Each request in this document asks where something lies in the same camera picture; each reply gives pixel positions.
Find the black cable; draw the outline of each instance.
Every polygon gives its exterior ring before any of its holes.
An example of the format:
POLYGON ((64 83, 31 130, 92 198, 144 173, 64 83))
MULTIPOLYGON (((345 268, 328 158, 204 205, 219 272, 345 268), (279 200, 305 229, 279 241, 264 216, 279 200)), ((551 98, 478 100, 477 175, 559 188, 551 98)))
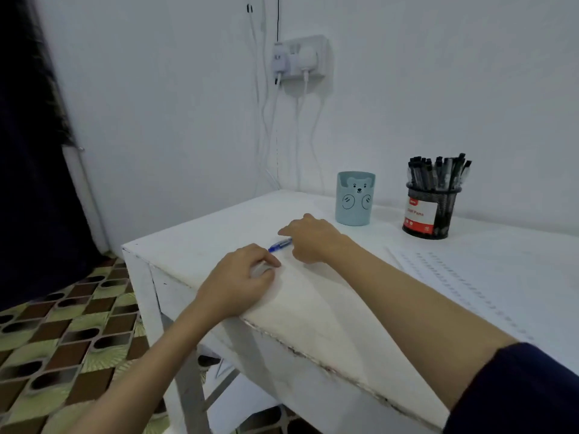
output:
POLYGON ((277 35, 276 42, 280 41, 280 0, 277 0, 277 35))

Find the black mesh pen holder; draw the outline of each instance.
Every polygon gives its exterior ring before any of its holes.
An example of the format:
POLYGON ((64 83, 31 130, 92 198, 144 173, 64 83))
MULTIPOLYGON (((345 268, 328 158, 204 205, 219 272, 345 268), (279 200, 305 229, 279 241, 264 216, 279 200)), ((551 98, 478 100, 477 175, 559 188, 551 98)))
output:
POLYGON ((402 229, 423 239, 445 239, 451 226, 456 194, 453 190, 418 190, 407 183, 408 202, 402 229))

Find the hand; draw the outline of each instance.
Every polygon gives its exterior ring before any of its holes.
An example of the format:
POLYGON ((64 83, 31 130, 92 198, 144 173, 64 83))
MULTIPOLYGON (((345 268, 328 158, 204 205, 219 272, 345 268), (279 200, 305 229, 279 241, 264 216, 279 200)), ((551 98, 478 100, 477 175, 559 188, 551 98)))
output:
POLYGON ((228 253, 203 282, 194 303, 210 314, 214 324, 241 315, 258 302, 273 282, 273 269, 258 278, 250 277, 251 267, 261 260, 281 266, 279 260, 256 244, 228 253))
POLYGON ((328 251, 346 238, 328 221, 309 213, 290 222, 278 234, 292 237, 293 256, 304 263, 326 262, 328 251))

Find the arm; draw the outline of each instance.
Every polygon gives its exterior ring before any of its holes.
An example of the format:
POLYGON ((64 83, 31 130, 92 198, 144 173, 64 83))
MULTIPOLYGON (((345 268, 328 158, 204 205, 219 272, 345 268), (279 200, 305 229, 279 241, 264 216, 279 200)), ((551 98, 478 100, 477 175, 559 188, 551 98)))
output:
POLYGON ((451 409, 499 348, 517 341, 306 214, 282 228, 293 255, 325 262, 364 300, 410 363, 451 409))
POLYGON ((280 266, 274 256, 255 244, 226 255, 168 331, 91 406, 69 434, 140 434, 205 334, 221 320, 245 312, 267 291, 274 278, 272 269, 257 279, 250 278, 250 268, 261 260, 280 266))

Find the blue pen holder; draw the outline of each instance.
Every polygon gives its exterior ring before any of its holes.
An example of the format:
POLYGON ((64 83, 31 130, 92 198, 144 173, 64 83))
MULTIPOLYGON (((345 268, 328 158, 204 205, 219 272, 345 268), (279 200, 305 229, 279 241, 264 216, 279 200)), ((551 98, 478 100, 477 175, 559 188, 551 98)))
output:
POLYGON ((340 172, 337 175, 336 221, 362 226, 370 224, 376 175, 368 172, 340 172))

